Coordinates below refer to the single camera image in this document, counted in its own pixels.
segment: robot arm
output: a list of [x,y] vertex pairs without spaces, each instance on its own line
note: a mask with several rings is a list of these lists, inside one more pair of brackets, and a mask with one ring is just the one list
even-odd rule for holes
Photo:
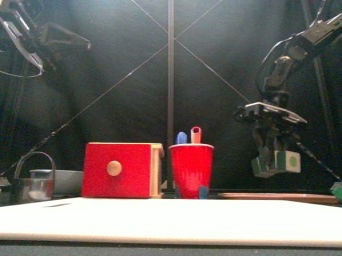
[[[233,115],[236,121],[253,124],[252,135],[259,157],[252,160],[252,170],[257,177],[267,178],[280,172],[300,171],[300,165],[296,168],[287,166],[289,158],[300,163],[299,154],[287,151],[287,147],[289,141],[299,141],[296,130],[305,126],[307,121],[285,109],[285,83],[295,71],[339,40],[340,34],[342,14],[328,21],[315,22],[307,30],[279,42],[263,61],[256,79],[257,85],[257,80],[263,78],[261,86],[257,85],[263,102],[240,107]],[[273,61],[271,57],[279,52],[279,48],[280,54]]]
[[273,71],[264,79],[261,97],[269,104],[285,108],[288,94],[285,82],[293,72],[316,57],[342,34],[342,14],[292,35],[285,40],[283,54],[273,62]]
[[40,71],[56,69],[56,61],[72,52],[90,48],[89,41],[60,25],[36,25],[34,18],[42,9],[40,0],[3,0],[0,6],[3,30],[17,50]]

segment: metal bucket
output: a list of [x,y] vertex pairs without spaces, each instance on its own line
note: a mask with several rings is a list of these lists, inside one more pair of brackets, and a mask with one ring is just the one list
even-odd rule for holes
[[[52,175],[49,178],[20,178],[21,167],[25,160],[33,155],[44,155],[50,162]],[[52,199],[54,186],[56,165],[50,156],[44,152],[30,152],[18,161],[10,190],[10,203],[22,204]]]

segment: wooden box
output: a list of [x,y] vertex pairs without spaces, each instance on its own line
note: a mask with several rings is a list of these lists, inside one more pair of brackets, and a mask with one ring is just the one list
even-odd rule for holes
[[161,197],[162,155],[157,143],[88,143],[81,196]]

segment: black backdrop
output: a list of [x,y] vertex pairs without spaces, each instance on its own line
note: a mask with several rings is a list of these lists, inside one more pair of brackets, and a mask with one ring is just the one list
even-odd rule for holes
[[[158,142],[166,153],[173,134],[199,125],[203,142],[215,146],[212,188],[327,191],[333,179],[303,154],[300,174],[255,178],[251,127],[232,120],[237,105],[259,101],[253,80],[263,57],[277,41],[305,29],[303,6],[313,16],[317,1],[174,0],[170,10],[169,2],[42,1],[36,22],[60,24],[90,41],[92,49],[70,54],[57,70],[38,78],[1,75],[1,171],[70,119],[40,150],[54,158],[58,169],[80,171],[88,142]],[[339,12],[337,0],[327,15]],[[3,31],[0,38],[1,70],[33,74]],[[324,121],[313,65],[293,75],[287,89],[288,109],[309,124],[301,142],[342,176],[340,48],[336,45],[321,55],[331,124]],[[45,168],[46,164],[32,159],[25,166]],[[165,157],[162,179],[168,172]]]

